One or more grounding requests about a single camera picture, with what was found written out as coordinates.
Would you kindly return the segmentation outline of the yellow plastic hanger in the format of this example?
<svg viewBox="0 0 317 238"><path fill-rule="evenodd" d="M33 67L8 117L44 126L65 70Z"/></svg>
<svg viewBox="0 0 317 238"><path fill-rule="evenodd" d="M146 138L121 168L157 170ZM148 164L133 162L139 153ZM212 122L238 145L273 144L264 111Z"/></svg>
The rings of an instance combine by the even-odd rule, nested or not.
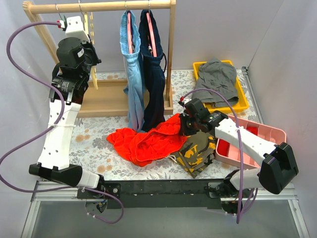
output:
<svg viewBox="0 0 317 238"><path fill-rule="evenodd" d="M84 30L86 34L90 38L90 45L92 48L92 51L94 52L94 56L92 61L97 64L97 56L96 56L96 50L94 48L95 44L95 39L94 39L94 24L93 24L93 13L84 13ZM91 68L91 78L92 78L92 83L93 86L96 90L99 89L98 87L98 81L97 81L97 76L96 76L96 66L92 66Z"/></svg>

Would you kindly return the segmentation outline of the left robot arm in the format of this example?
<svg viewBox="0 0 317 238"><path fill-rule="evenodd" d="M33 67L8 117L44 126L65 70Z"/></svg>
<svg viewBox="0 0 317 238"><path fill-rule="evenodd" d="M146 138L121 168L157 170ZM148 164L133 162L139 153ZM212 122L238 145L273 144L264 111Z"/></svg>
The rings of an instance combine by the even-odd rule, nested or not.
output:
<svg viewBox="0 0 317 238"><path fill-rule="evenodd" d="M88 187L94 198L101 198L106 191L101 177L71 164L69 159L75 120L89 87L91 68L101 60L91 43L75 37L61 40L56 54L59 62L52 72L53 88L49 93L51 130L37 163L29 167L29 174L72 187Z"/></svg>

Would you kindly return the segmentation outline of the orange mesh shorts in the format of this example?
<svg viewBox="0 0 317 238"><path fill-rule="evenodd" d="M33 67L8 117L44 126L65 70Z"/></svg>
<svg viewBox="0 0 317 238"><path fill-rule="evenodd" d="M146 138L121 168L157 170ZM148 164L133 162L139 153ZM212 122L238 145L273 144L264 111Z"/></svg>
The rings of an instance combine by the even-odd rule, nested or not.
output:
<svg viewBox="0 0 317 238"><path fill-rule="evenodd" d="M180 135L180 114L175 114L148 132L130 128L117 129L107 141L123 159L144 167L181 149L187 137Z"/></svg>

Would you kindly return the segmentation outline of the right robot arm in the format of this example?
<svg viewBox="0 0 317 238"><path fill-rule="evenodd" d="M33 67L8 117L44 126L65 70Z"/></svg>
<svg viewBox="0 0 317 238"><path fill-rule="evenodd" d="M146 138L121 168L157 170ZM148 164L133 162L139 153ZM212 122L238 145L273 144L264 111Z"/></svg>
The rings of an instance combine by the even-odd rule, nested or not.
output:
<svg viewBox="0 0 317 238"><path fill-rule="evenodd" d="M299 173L292 147L286 142L276 144L260 138L236 122L228 115L214 111L210 113L199 99L184 104L180 115L181 135L197 132L209 133L235 147L242 147L244 153L259 165L259 168L234 170L219 185L210 188L219 196L235 197L242 190L264 188L272 194L279 194Z"/></svg>

